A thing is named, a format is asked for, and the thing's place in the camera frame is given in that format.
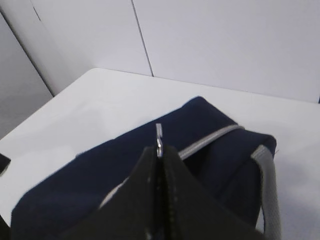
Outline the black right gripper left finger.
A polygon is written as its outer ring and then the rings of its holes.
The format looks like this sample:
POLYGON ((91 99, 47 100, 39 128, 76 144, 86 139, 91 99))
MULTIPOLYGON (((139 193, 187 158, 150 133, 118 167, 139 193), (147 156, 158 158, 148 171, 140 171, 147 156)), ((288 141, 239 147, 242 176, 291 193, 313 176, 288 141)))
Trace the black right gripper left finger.
POLYGON ((154 147, 146 147, 129 178, 63 240, 161 240, 163 180, 154 147))

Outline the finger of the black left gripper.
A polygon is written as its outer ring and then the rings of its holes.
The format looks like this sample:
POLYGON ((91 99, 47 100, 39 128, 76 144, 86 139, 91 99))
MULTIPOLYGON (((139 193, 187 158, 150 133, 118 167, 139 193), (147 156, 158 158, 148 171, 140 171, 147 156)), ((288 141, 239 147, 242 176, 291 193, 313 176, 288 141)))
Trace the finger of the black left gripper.
POLYGON ((11 160, 7 156, 0 154, 0 175, 8 169, 10 163, 11 160))

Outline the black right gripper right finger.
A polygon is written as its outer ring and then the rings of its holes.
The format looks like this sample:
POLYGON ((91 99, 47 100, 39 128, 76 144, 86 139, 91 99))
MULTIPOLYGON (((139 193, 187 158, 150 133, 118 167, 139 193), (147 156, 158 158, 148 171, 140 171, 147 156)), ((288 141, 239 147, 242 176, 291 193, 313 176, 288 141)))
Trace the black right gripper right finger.
POLYGON ((221 206, 169 145, 160 159, 164 240, 263 240, 264 235, 221 206))

